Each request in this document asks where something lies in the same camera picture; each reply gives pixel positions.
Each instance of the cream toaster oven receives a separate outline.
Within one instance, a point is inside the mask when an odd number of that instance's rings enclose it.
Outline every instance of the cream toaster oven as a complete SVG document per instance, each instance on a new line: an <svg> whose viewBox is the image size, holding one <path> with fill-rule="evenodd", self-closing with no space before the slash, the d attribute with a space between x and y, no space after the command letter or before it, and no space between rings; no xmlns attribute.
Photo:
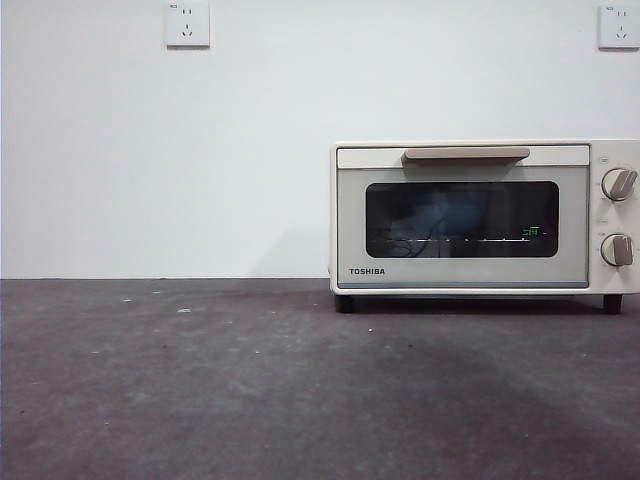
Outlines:
<svg viewBox="0 0 640 480"><path fill-rule="evenodd" d="M338 143L331 290L356 295L640 292L640 140Z"/></svg>

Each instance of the glass window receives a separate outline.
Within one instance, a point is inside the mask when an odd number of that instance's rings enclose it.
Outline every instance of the glass window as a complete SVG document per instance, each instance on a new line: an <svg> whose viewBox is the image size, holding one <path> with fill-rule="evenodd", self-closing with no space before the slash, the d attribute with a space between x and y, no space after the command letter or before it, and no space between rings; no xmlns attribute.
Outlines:
<svg viewBox="0 0 640 480"><path fill-rule="evenodd" d="M552 257L553 182L374 183L366 247L375 258Z"/></svg>

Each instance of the timer knob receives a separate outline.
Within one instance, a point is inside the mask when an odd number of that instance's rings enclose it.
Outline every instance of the timer knob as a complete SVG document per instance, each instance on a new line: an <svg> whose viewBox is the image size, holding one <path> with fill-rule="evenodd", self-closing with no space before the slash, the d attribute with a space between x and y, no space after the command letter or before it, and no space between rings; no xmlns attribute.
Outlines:
<svg viewBox="0 0 640 480"><path fill-rule="evenodd" d="M633 244L631 237L622 233L609 235L600 247L602 258L609 265L622 267L633 263Z"/></svg>
<svg viewBox="0 0 640 480"><path fill-rule="evenodd" d="M602 191L614 202L626 200L633 193L638 172L626 168L614 168L602 179Z"/></svg>

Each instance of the gray floor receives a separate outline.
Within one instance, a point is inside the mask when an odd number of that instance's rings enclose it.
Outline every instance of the gray floor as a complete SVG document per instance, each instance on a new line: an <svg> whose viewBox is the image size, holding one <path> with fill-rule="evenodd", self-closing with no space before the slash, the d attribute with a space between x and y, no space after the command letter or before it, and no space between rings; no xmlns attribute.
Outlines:
<svg viewBox="0 0 640 480"><path fill-rule="evenodd" d="M640 298L3 283L13 479L638 479Z"/></svg>

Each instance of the beige handle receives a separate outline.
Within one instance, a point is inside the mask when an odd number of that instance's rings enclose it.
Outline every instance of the beige handle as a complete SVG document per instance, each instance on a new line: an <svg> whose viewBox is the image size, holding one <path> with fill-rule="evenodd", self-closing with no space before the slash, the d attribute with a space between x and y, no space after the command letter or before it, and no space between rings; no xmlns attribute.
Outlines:
<svg viewBox="0 0 640 480"><path fill-rule="evenodd" d="M479 162L515 162L527 158L531 152L527 147L425 147L407 148L403 161L423 160L469 160Z"/></svg>

